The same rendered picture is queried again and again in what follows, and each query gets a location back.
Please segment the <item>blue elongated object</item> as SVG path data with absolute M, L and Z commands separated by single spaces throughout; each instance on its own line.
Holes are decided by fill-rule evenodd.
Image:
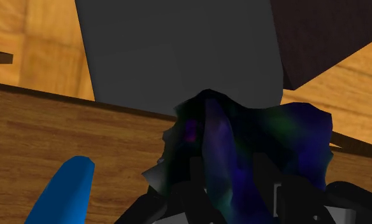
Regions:
M 93 161 L 84 156 L 64 162 L 24 224 L 85 224 L 94 168 Z

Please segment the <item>wooden table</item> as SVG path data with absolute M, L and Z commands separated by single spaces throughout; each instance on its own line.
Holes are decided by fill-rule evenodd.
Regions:
M 48 182 L 75 156 L 95 164 L 85 224 L 114 224 L 154 190 L 143 174 L 160 161 L 163 135 L 174 124 L 164 116 L 0 84 L 0 224 L 24 224 Z M 332 130 L 329 149 L 334 155 L 371 145 Z

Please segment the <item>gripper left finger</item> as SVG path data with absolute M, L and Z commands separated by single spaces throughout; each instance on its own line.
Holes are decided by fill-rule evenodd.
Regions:
M 204 190 L 203 160 L 190 159 L 190 180 L 163 196 L 155 190 L 138 197 L 114 224 L 227 224 Z

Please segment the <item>dark blue object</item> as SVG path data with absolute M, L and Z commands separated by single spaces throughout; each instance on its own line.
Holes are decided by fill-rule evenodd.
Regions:
M 163 135 L 160 161 L 143 174 L 161 195 L 189 181 L 190 159 L 201 157 L 204 190 L 227 224 L 280 224 L 255 186 L 255 153 L 265 153 L 282 174 L 304 177 L 324 191 L 333 157 L 329 113 L 302 102 L 250 109 L 212 90 L 176 112 L 176 123 Z

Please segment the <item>dark brown flat panel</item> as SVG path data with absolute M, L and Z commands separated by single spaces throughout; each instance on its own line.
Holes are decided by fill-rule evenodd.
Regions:
M 372 42 L 372 0 L 270 0 L 283 87 L 296 90 Z

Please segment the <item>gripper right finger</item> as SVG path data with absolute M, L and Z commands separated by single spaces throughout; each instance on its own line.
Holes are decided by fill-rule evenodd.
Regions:
M 349 182 L 332 182 L 323 192 L 304 177 L 282 174 L 265 153 L 255 153 L 254 183 L 280 224 L 372 224 L 372 192 Z

